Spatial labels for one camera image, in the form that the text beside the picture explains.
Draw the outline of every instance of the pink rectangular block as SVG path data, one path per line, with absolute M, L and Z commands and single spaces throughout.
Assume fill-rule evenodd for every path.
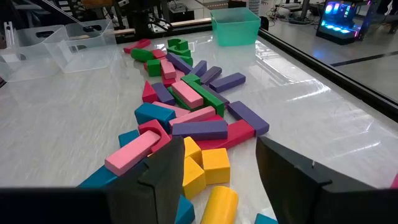
M 181 117 L 181 116 L 184 116 L 184 115 L 186 115 L 186 114 L 189 114 L 189 110 L 185 110 L 185 109 L 181 109 L 181 108 L 178 108 L 178 107 L 176 107 L 176 106 L 171 106 L 171 105 L 167 105 L 167 104 L 165 104 L 165 103 L 160 103 L 160 102 L 158 102 L 158 101 L 155 101 L 155 102 L 153 102 L 152 104 L 155 104 L 155 105 L 157 105 L 157 106 L 161 106 L 161 107 L 164 107 L 164 108 L 168 108 L 168 109 L 170 109 L 170 110 L 174 110 L 175 111 L 175 117 L 176 118 L 179 118 L 179 117 Z
M 172 89 L 181 99 L 190 107 L 197 108 L 203 105 L 203 97 L 195 90 L 192 90 L 184 81 L 178 81 L 172 84 Z
M 117 176 L 121 176 L 150 154 L 150 147 L 160 139 L 158 134 L 146 131 L 138 138 L 123 146 L 105 159 L 105 167 Z
M 172 127 L 174 124 L 185 123 L 185 122 L 196 122 L 196 121 L 204 121 L 212 116 L 216 115 L 216 110 L 212 106 L 208 106 L 202 108 L 200 110 L 191 112 L 179 118 L 174 118 L 169 121 L 170 126 Z
M 164 78 L 169 79 L 176 77 L 177 74 L 175 73 L 174 66 L 171 62 L 167 60 L 160 60 L 160 66 L 162 67 Z

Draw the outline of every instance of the clear plastic bin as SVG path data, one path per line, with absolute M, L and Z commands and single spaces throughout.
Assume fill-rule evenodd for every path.
M 253 44 L 257 40 L 260 18 L 248 8 L 210 11 L 213 33 L 220 46 Z
M 52 76 L 60 71 L 44 45 L 63 25 L 37 27 L 14 31 L 15 45 L 0 50 L 0 77 L 17 82 Z
M 68 24 L 45 45 L 65 73 L 108 67 L 117 49 L 111 20 Z

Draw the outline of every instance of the yellow block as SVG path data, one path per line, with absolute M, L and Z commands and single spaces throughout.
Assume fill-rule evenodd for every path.
M 184 196 L 191 200 L 205 188 L 205 171 L 191 157 L 185 158 L 184 179 L 182 181 Z
M 184 138 L 185 158 L 190 156 L 199 166 L 201 166 L 201 149 L 198 144 L 191 138 Z
M 238 194 L 228 187 L 216 186 L 211 190 L 200 224 L 232 224 L 238 208 Z
M 203 150 L 201 153 L 206 184 L 228 183 L 230 166 L 226 149 L 209 149 Z

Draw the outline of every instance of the table surface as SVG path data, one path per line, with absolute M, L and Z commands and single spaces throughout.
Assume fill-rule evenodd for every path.
M 246 83 L 225 91 L 271 126 L 267 137 L 375 187 L 390 186 L 398 171 L 398 125 L 262 40 L 219 47 L 211 32 L 183 35 L 194 63 L 207 60 L 223 76 L 240 72 Z M 164 49 L 166 38 L 152 41 Z M 0 89 L 0 186 L 76 186 L 119 149 L 118 135 L 137 129 L 143 64 L 116 54 L 110 69 L 7 83 Z M 228 123 L 233 117 L 226 113 Z M 274 217 L 259 178 L 255 138 L 228 151 L 231 182 L 239 194 L 236 223 L 256 213 Z M 192 202 L 199 223 L 210 190 Z

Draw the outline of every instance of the purple block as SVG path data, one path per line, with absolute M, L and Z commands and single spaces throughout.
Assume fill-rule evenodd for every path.
M 205 72 L 201 77 L 200 77 L 200 83 L 209 85 L 209 83 L 213 80 L 215 80 L 219 75 L 221 75 L 221 72 L 223 70 L 220 67 L 213 66 L 207 72 Z
M 172 135 L 190 136 L 194 140 L 227 139 L 228 124 L 224 120 L 178 123 L 173 125 Z
M 245 81 L 246 77 L 237 72 L 232 75 L 228 75 L 227 77 L 212 81 L 210 83 L 210 88 L 212 88 L 217 93 L 221 93 L 222 91 L 229 90 L 232 87 L 243 84 Z
M 243 119 L 256 132 L 256 136 L 260 136 L 269 131 L 269 124 L 260 118 L 255 112 L 250 110 L 246 105 L 240 101 L 230 103 L 227 107 L 228 111 L 235 119 Z
M 201 60 L 190 73 L 196 75 L 197 77 L 201 77 L 206 71 L 207 62 L 205 60 Z
M 184 62 L 179 56 L 173 53 L 167 53 L 167 60 L 171 62 L 176 68 L 178 68 L 181 72 L 188 75 L 192 71 L 192 66 Z
M 152 84 L 152 88 L 155 90 L 156 95 L 161 103 L 168 105 L 175 104 L 174 97 L 170 94 L 166 87 L 164 87 L 163 83 Z

